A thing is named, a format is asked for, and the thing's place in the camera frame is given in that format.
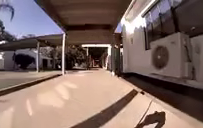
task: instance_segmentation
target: covered walkway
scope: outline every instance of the covered walkway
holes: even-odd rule
[[[0,128],[203,127],[104,70],[69,72],[0,97]]]

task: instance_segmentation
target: palm frond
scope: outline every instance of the palm frond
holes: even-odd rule
[[[11,12],[11,20],[13,19],[15,14],[15,9],[9,3],[0,1],[0,10],[8,10],[9,12]]]

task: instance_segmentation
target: curb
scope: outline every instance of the curb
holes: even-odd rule
[[[40,79],[37,79],[37,80],[34,80],[34,81],[30,81],[30,82],[18,84],[18,85],[15,85],[15,86],[7,87],[7,88],[4,88],[4,89],[0,89],[0,96],[7,95],[7,94],[12,93],[12,92],[16,92],[16,91],[22,90],[22,89],[27,88],[27,87],[31,87],[31,86],[33,86],[35,84],[39,84],[41,82],[44,82],[44,81],[47,81],[47,80],[50,80],[50,79],[53,79],[53,78],[56,78],[56,77],[59,77],[59,76],[61,76],[61,74],[55,74],[55,75],[51,75],[51,76],[48,76],[48,77],[43,77],[43,78],[40,78]]]

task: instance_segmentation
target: roof overhang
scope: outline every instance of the roof overhang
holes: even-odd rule
[[[153,4],[157,1],[159,0],[133,0],[124,14],[125,20],[129,22],[133,21],[139,14],[144,12],[147,7],[150,6],[150,3]]]
[[[63,31],[114,33],[132,0],[35,0]]]

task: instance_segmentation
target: building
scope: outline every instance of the building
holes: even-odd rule
[[[37,51],[33,49],[21,49],[17,51],[4,51],[0,53],[0,70],[7,70],[7,71],[13,71],[13,70],[19,70],[18,65],[15,64],[13,60],[14,55],[18,54],[25,54],[29,55],[36,59]],[[39,65],[40,68],[52,68],[52,59],[49,57],[45,57],[43,55],[40,55]],[[36,64],[32,63],[28,66],[27,69],[36,69]]]
[[[203,89],[203,0],[135,0],[121,22],[124,73]]]

